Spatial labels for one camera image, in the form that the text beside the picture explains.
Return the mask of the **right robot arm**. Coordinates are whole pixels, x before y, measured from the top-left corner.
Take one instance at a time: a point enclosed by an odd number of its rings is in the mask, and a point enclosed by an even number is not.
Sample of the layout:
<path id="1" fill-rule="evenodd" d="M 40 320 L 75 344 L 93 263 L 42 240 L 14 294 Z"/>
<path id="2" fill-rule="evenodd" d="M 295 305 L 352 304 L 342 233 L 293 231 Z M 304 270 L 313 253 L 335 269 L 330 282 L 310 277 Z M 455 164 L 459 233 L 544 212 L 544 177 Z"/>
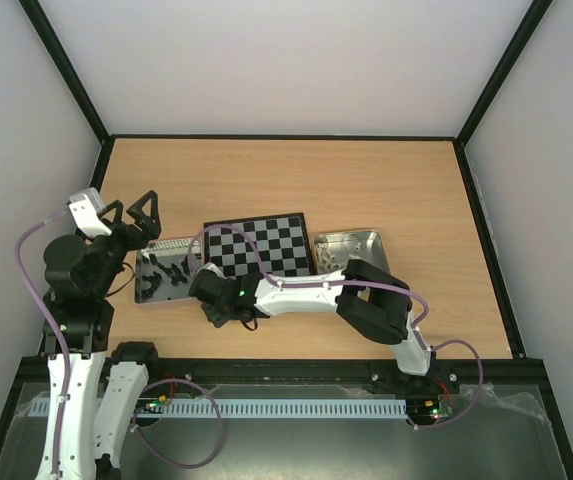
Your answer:
<path id="1" fill-rule="evenodd" d="M 316 276 L 248 273 L 235 279 L 209 263 L 197 272 L 189 296 L 217 328 L 229 321 L 256 328 L 260 319 L 282 314 L 335 313 L 367 340 L 391 349 L 409 389 L 424 391 L 437 379 L 413 314 L 414 302 L 424 313 L 427 303 L 405 282 L 364 260 Z"/>

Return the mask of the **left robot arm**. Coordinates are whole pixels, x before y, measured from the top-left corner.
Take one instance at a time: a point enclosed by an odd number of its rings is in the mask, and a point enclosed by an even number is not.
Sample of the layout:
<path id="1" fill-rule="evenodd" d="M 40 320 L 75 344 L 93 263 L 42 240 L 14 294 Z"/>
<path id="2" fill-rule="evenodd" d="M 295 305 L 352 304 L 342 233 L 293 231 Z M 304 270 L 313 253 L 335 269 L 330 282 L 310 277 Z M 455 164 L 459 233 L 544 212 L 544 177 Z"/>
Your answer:
<path id="1" fill-rule="evenodd" d="M 105 370 L 114 308 L 109 294 L 128 253 L 159 238 L 158 195 L 129 208 L 105 204 L 94 188 L 69 199 L 78 233 L 45 249 L 42 298 L 47 312 L 44 354 L 50 383 L 48 424 L 39 479 L 117 479 L 120 454 L 139 395 L 158 363 L 151 342 L 125 342 Z"/>

